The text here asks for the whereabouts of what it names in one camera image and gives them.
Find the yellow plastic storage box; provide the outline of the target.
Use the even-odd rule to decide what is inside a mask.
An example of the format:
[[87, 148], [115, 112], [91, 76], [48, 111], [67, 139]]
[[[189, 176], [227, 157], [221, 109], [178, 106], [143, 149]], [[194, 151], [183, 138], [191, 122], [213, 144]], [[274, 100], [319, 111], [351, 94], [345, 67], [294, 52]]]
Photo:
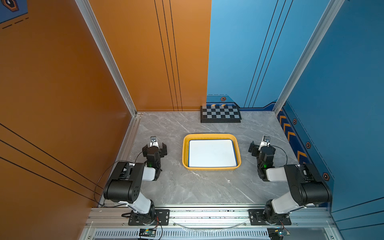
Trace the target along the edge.
[[239, 144], [231, 134], [189, 134], [183, 141], [182, 164], [190, 171], [232, 171], [242, 164]]

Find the blue-framed whiteboard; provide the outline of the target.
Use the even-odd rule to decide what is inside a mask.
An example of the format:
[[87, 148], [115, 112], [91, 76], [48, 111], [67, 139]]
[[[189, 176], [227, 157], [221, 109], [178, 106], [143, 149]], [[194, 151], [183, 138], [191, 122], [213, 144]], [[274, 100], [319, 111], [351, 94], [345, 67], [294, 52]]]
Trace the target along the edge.
[[238, 166], [235, 145], [230, 139], [190, 140], [190, 168], [234, 168]]

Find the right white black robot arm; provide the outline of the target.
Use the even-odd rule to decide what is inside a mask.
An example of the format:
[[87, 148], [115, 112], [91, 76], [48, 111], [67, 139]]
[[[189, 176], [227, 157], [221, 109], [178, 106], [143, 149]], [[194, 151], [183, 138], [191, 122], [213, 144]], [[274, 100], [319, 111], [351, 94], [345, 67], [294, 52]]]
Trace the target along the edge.
[[262, 212], [250, 213], [258, 224], [276, 225], [288, 222], [290, 213], [307, 205], [321, 205], [332, 200], [332, 193], [312, 164], [274, 167], [276, 148], [269, 142], [251, 142], [249, 152], [257, 158], [258, 175], [264, 182], [286, 182], [289, 191], [268, 200]]

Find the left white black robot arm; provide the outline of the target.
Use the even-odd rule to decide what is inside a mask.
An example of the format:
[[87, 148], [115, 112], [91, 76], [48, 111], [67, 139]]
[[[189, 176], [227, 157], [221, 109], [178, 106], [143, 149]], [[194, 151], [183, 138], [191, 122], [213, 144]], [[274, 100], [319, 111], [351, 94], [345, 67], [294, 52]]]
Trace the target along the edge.
[[122, 217], [131, 219], [134, 225], [160, 225], [155, 204], [141, 193], [141, 185], [143, 181], [158, 180], [162, 171], [161, 159], [168, 154], [167, 145], [162, 143], [159, 146], [157, 140], [153, 139], [142, 148], [142, 154], [146, 158], [143, 163], [116, 163], [104, 187], [103, 196], [119, 207], [132, 209], [130, 213], [122, 214]]

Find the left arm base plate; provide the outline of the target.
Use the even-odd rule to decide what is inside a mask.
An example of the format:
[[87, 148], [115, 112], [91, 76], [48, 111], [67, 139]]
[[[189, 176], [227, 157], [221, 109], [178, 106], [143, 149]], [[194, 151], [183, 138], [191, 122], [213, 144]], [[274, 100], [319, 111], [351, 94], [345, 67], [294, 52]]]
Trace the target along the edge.
[[162, 225], [167, 226], [169, 224], [170, 219], [170, 210], [155, 210], [155, 214], [153, 217], [149, 215], [140, 215], [134, 213], [134, 211], [130, 212], [128, 225], [129, 226], [156, 226]]

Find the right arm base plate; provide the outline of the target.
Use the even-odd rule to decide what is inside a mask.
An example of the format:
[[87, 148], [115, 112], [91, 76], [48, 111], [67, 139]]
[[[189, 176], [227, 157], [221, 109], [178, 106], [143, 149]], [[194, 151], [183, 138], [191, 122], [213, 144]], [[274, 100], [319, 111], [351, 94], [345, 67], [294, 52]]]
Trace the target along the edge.
[[250, 209], [248, 210], [249, 219], [252, 226], [277, 226], [283, 224], [284, 226], [290, 226], [292, 224], [291, 218], [288, 214], [276, 214], [274, 212], [265, 213], [262, 209]]

